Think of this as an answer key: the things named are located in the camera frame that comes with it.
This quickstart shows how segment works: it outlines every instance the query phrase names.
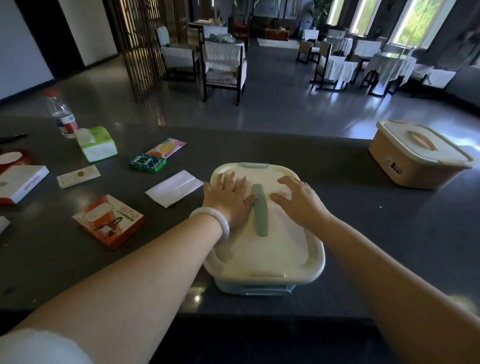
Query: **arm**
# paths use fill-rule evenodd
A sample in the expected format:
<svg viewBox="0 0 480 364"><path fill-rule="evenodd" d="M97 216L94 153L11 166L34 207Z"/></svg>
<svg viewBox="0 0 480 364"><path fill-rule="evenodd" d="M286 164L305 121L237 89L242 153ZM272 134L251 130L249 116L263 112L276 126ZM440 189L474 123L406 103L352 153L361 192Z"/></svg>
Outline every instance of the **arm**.
<svg viewBox="0 0 480 364"><path fill-rule="evenodd" d="M278 194L271 199L323 241L400 358L406 363L478 362L478 317L332 216L307 184L290 177L278 181L290 188L292 200Z"/></svg>
<svg viewBox="0 0 480 364"><path fill-rule="evenodd" d="M203 206L221 212L231 228L245 222L254 196L233 173L205 182ZM57 332L95 363L147 363L165 335L222 228L200 214L34 311L19 328Z"/></svg>

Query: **white jade bracelet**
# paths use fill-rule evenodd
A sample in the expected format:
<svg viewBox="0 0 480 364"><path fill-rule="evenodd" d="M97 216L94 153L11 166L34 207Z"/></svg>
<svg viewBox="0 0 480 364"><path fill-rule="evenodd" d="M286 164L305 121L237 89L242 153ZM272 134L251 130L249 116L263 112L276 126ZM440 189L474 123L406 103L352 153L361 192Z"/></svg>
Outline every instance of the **white jade bracelet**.
<svg viewBox="0 0 480 364"><path fill-rule="evenodd" d="M227 219L220 212L211 207L199 207L192 211L190 217L198 214L208 214L210 216L213 216L220 223L223 233L222 237L215 245L218 245L228 239L228 236L230 235L230 226L228 225Z"/></svg>

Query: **white sleeve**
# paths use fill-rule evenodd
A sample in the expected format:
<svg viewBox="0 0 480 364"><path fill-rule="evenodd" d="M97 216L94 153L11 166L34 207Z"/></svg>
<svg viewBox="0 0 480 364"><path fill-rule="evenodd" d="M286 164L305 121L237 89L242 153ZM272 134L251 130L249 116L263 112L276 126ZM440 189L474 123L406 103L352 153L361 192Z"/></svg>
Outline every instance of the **white sleeve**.
<svg viewBox="0 0 480 364"><path fill-rule="evenodd" d="M0 364L93 364L77 343L58 334L32 329L0 337Z"/></svg>

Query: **red round object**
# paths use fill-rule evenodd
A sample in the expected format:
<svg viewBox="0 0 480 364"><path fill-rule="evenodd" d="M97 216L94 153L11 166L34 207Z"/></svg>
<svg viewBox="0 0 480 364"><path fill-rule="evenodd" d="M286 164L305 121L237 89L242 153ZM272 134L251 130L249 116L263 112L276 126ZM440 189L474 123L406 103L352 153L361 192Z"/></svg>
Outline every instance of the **red round object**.
<svg viewBox="0 0 480 364"><path fill-rule="evenodd" d="M60 93L56 90L45 90L45 96L46 97L58 97L60 96Z"/></svg>
<svg viewBox="0 0 480 364"><path fill-rule="evenodd" d="M11 166L20 165L33 165L33 160L26 150L15 149L9 152L0 153L0 173L5 172Z"/></svg>

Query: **white rug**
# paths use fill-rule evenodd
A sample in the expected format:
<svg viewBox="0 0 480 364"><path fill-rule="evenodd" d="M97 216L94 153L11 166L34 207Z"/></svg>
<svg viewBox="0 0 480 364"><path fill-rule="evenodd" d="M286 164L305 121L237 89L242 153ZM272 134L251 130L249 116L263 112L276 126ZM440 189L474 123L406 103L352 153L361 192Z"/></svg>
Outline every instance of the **white rug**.
<svg viewBox="0 0 480 364"><path fill-rule="evenodd" d="M300 47L300 42L294 39L290 39L288 42L284 40L271 40L271 39L263 39L257 38L258 44L261 47L275 47L275 48L290 48L290 49L298 49Z"/></svg>

